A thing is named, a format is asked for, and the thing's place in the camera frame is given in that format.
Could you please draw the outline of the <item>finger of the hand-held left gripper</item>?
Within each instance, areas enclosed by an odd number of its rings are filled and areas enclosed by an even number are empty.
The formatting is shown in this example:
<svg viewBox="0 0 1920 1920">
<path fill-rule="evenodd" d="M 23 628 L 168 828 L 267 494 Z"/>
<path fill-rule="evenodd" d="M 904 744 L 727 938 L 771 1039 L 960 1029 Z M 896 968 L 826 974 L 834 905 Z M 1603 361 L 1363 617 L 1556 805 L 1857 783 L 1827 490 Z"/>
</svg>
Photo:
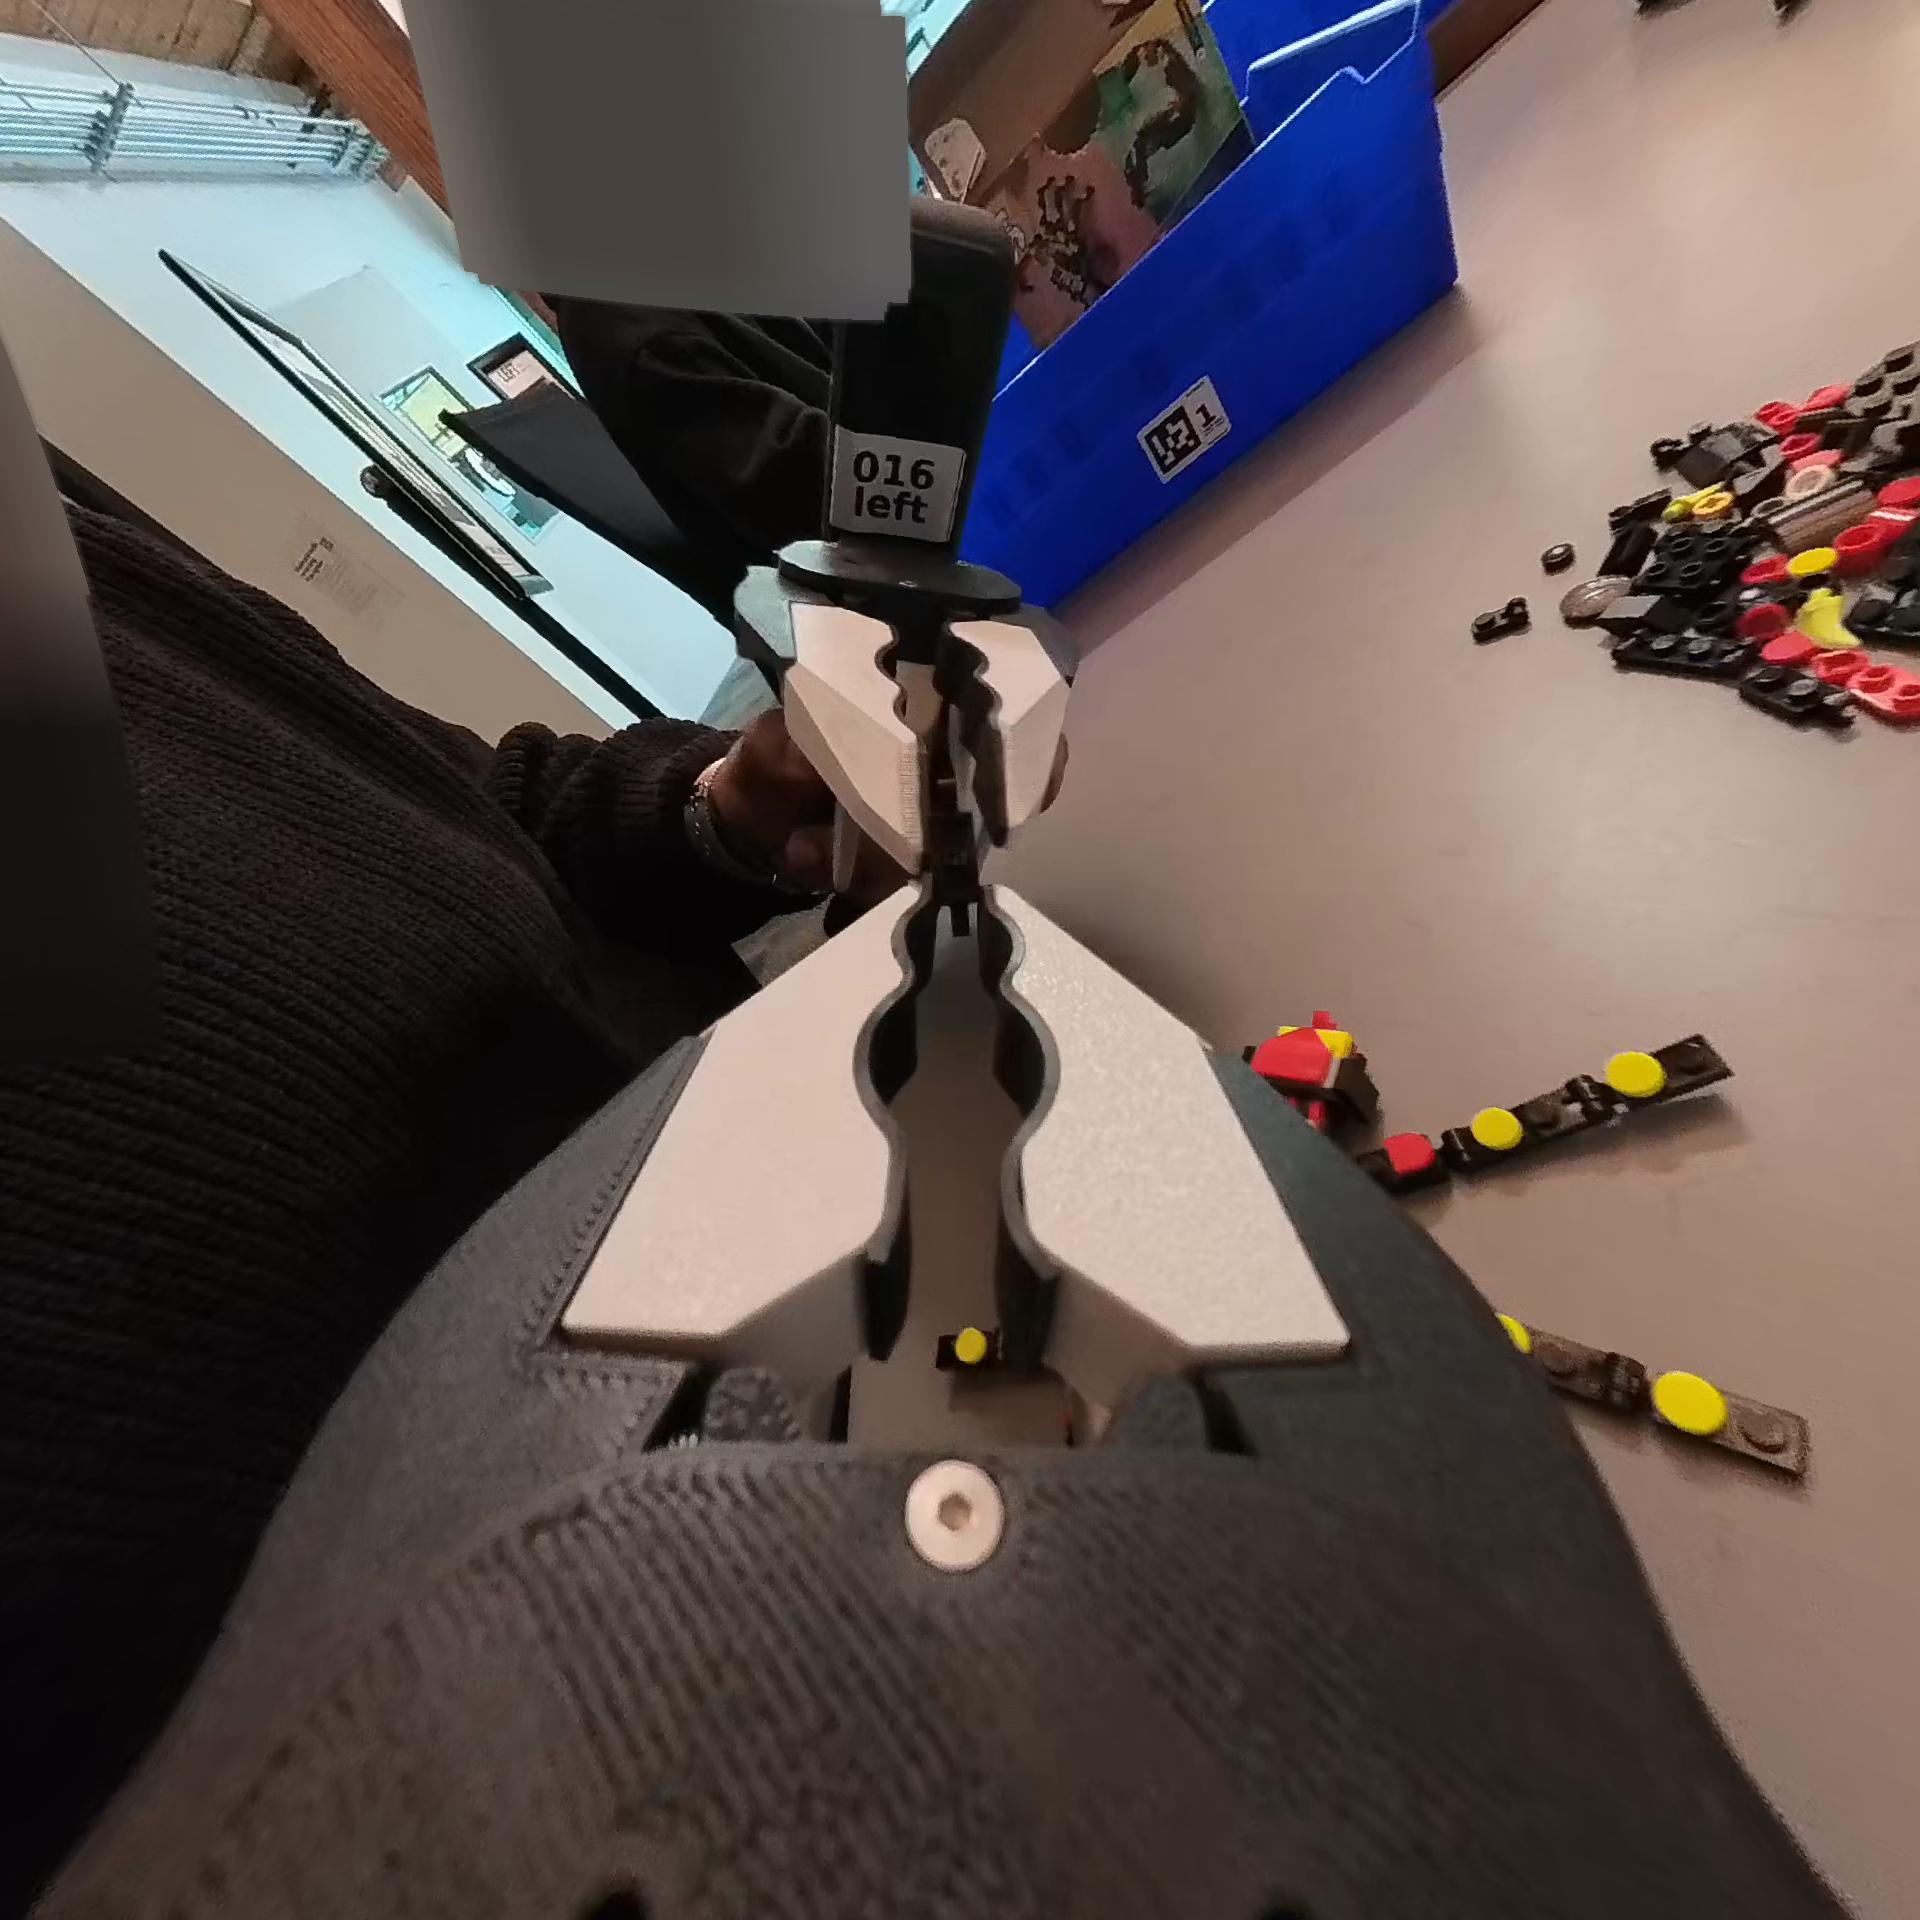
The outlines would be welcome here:
<svg viewBox="0 0 1920 1920">
<path fill-rule="evenodd" d="M 784 726 L 838 814 L 905 874 L 929 864 L 929 756 L 890 672 L 895 630 L 876 615 L 792 602 Z"/>
<path fill-rule="evenodd" d="M 1073 681 L 1032 626 L 950 626 L 950 717 L 959 786 L 992 845 L 1050 806 Z"/>
</svg>

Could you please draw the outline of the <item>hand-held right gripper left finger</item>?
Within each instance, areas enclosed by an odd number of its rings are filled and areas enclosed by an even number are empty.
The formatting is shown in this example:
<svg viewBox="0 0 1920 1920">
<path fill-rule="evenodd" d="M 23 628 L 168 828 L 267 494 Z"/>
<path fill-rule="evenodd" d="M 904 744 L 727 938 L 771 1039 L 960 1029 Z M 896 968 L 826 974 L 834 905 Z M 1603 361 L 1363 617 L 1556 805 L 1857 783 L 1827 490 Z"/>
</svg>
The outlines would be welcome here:
<svg viewBox="0 0 1920 1920">
<path fill-rule="evenodd" d="M 699 1365 L 890 1357 L 932 903 L 902 890 L 719 1021 L 571 1290 L 574 1346 Z"/>
</svg>

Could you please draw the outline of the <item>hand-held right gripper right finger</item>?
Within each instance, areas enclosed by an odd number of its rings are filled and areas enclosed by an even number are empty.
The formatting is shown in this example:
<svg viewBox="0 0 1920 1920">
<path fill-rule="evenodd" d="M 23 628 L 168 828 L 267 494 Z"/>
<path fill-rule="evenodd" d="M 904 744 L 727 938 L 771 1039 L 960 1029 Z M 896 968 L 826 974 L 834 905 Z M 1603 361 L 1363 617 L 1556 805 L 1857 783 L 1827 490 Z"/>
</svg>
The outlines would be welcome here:
<svg viewBox="0 0 1920 1920">
<path fill-rule="evenodd" d="M 1336 1359 L 1348 1327 L 1222 1076 L 1175 1015 L 1017 890 L 978 908 L 1017 1108 L 995 1297 L 1023 1374 Z"/>
</svg>

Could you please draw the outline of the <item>small black hinge lego plate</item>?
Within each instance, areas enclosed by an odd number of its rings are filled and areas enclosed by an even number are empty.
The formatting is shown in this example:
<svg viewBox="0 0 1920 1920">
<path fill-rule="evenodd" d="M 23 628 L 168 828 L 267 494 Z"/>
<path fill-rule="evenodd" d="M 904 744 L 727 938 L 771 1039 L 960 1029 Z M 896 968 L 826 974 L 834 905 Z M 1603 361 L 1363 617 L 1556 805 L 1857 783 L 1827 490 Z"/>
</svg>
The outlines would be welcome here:
<svg viewBox="0 0 1920 1920">
<path fill-rule="evenodd" d="M 986 824 L 976 806 L 975 761 L 950 721 L 929 737 L 924 783 L 927 874 L 931 901 L 956 942 L 976 937 Z"/>
</svg>

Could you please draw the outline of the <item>black yellow red lego model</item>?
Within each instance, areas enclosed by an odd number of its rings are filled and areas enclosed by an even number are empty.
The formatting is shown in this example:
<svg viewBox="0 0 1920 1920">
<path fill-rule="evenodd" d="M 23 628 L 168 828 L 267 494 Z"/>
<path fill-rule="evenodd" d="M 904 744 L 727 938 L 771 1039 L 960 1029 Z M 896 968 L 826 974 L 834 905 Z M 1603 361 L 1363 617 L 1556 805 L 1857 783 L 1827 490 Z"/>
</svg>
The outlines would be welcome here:
<svg viewBox="0 0 1920 1920">
<path fill-rule="evenodd" d="M 1360 1124 L 1377 1092 L 1353 1034 L 1329 1012 L 1290 1024 L 1243 1050 L 1243 1069 L 1302 1114 L 1319 1136 L 1344 1137 Z M 1560 1142 L 1617 1128 L 1639 1112 L 1707 1092 L 1732 1076 L 1715 1045 L 1692 1034 L 1657 1048 L 1614 1053 L 1600 1073 L 1574 1073 L 1513 1105 L 1489 1105 L 1440 1136 L 1385 1134 L 1353 1158 L 1384 1193 L 1408 1198 L 1426 1189 L 1489 1177 Z M 1808 1473 L 1808 1421 L 1786 1407 L 1739 1396 L 1687 1368 L 1650 1370 L 1641 1359 L 1603 1350 L 1522 1324 L 1502 1311 L 1499 1326 L 1547 1384 L 1614 1414 L 1681 1433 L 1703 1446 L 1739 1456 L 1795 1480 Z"/>
</svg>

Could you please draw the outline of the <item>pile of loose lego pieces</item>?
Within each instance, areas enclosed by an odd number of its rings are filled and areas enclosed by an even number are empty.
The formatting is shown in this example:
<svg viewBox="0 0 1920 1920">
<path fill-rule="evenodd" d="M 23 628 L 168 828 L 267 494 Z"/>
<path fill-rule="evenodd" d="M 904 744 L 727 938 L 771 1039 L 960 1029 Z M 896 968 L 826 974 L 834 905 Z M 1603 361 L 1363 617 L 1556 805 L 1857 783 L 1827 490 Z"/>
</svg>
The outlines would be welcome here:
<svg viewBox="0 0 1920 1920">
<path fill-rule="evenodd" d="M 1614 669 L 1730 687 L 1795 730 L 1918 730 L 1918 343 L 1656 438 L 1594 573 Z"/>
</svg>

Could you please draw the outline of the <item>printed cardboard box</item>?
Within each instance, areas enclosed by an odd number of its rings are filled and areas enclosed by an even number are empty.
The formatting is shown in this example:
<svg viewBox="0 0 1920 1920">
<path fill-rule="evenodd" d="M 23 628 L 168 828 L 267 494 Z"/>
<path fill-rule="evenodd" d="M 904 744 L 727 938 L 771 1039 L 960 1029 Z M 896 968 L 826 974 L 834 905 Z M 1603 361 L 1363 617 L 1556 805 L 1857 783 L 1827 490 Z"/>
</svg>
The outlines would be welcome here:
<svg viewBox="0 0 1920 1920">
<path fill-rule="evenodd" d="M 1051 348 L 1255 136 L 1196 2 L 962 6 L 908 81 L 931 190 L 1016 246 L 1016 322 Z"/>
</svg>

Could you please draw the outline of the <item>blue plastic bin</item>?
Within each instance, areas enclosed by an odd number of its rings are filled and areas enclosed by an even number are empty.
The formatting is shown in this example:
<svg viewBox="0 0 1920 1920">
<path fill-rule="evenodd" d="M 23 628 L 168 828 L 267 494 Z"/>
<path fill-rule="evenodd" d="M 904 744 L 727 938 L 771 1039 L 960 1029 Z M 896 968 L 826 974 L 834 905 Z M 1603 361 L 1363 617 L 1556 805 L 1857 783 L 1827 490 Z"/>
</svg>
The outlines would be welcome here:
<svg viewBox="0 0 1920 1920">
<path fill-rule="evenodd" d="M 1010 325 L 966 559 L 1056 605 L 1457 285 L 1423 4 L 1209 4 L 1255 149 L 1056 343 Z"/>
</svg>

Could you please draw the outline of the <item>person's black knit clothing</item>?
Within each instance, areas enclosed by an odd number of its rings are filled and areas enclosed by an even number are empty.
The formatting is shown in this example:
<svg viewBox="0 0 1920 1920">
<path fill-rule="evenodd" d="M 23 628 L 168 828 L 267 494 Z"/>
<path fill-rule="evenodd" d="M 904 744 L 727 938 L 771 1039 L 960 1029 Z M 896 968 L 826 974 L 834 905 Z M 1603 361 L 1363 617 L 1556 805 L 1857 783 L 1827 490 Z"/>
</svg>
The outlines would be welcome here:
<svg viewBox="0 0 1920 1920">
<path fill-rule="evenodd" d="M 30 452 L 4 364 L 4 1914 L 172 1717 L 371 1341 L 752 994 L 596 935 L 496 742 Z M 698 850 L 719 845 L 707 777 Z"/>
</svg>

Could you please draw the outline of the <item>black framed glass panel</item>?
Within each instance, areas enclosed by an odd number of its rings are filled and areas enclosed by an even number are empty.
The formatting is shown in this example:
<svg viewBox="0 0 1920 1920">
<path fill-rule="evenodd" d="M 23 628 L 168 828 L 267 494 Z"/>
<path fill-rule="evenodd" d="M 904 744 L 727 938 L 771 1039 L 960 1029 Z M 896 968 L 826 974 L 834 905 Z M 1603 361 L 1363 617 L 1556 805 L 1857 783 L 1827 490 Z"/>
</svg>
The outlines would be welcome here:
<svg viewBox="0 0 1920 1920">
<path fill-rule="evenodd" d="M 304 336 L 254 302 L 184 262 L 170 249 L 161 249 L 159 261 L 356 447 L 364 457 L 364 490 L 412 526 L 466 577 L 482 585 L 554 653 L 611 694 L 624 713 L 635 717 L 665 713 L 588 640 L 543 608 L 554 582 L 478 501 L 470 501 L 466 490 L 457 488 L 450 471 L 434 461 L 430 447 L 416 445 L 419 437 L 408 438 L 401 431 L 401 420 L 390 408 L 367 399 Z"/>
</svg>

